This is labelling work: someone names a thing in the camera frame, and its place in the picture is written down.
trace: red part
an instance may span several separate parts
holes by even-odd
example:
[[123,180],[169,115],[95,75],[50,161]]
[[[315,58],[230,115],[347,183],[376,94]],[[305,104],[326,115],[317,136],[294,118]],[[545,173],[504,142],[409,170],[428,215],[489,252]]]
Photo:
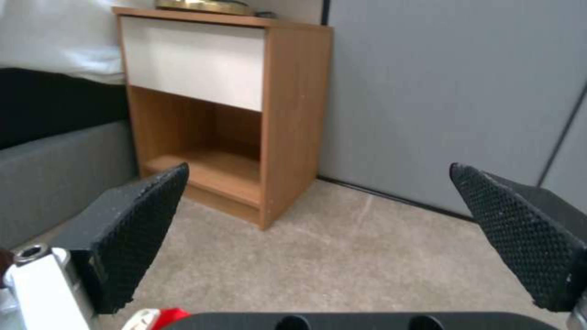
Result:
[[164,327],[190,316],[190,313],[181,308],[161,309],[161,316],[155,322],[153,330],[161,330]]

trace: open shelf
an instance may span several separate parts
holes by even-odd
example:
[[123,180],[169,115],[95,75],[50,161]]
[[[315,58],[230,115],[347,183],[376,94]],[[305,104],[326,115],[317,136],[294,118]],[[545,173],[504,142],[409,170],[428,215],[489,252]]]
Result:
[[261,179],[258,151],[237,144],[215,144],[177,154],[166,154],[143,164],[159,172],[188,163],[188,185],[259,209]]

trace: bed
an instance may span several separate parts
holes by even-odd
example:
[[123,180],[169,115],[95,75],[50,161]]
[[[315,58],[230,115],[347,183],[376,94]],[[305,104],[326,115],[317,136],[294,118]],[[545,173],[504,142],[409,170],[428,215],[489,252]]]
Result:
[[136,176],[113,5],[0,0],[0,245],[15,247]]

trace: hole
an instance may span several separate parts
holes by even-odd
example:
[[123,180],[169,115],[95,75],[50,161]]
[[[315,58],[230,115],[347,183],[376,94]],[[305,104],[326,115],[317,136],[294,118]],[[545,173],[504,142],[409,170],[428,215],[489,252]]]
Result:
[[24,258],[32,257],[33,255],[39,253],[40,251],[41,251],[41,247],[38,245],[35,245],[33,247],[26,249],[25,251],[22,251],[21,257],[24,257]]
[[420,315],[410,320],[408,330],[444,330],[444,328],[433,317]]
[[300,316],[286,316],[277,323],[275,330],[310,330],[310,325]]

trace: black textured gripper pad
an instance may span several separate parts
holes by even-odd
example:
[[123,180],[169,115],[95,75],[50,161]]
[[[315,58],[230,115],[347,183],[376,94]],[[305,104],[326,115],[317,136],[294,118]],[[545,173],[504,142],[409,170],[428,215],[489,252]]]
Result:
[[538,307],[570,311],[587,286],[587,217],[552,192],[453,164],[473,218]]
[[107,190],[52,242],[70,251],[97,313],[113,314],[132,301],[167,234],[188,175],[182,164]]

